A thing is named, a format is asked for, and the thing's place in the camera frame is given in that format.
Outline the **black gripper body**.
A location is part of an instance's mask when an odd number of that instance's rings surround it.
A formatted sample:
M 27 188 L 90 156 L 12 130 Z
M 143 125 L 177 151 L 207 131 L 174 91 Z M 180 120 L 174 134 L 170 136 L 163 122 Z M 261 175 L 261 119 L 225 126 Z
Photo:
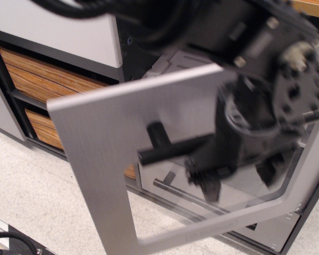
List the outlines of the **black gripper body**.
M 186 159 L 188 180 L 201 185 L 205 179 L 225 179 L 239 167 L 293 149 L 303 132 L 303 127 L 280 126 L 270 91 L 239 79 L 218 93 L 215 134 Z

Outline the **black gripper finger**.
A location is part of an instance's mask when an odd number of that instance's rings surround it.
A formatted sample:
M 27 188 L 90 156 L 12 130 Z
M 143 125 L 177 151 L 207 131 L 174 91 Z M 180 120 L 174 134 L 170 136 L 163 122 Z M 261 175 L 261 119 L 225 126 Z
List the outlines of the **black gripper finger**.
M 218 202 L 220 196 L 221 182 L 219 178 L 205 179 L 201 183 L 204 198 L 208 202 Z
M 280 152 L 255 165 L 256 172 L 266 186 L 271 186 L 286 171 L 286 152 Z

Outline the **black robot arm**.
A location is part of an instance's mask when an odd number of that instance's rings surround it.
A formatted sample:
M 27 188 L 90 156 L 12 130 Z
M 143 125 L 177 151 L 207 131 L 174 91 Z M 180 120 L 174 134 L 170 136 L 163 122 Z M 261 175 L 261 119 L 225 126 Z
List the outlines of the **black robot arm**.
M 115 15 L 141 48 L 200 54 L 237 73 L 217 96 L 213 135 L 170 144 L 163 124 L 155 122 L 147 127 L 153 149 L 139 153 L 144 165 L 187 155 L 188 180 L 209 202 L 218 201 L 222 179 L 249 164 L 271 185 L 304 125 L 319 121 L 319 31 L 290 1 L 37 4 L 72 19 Z

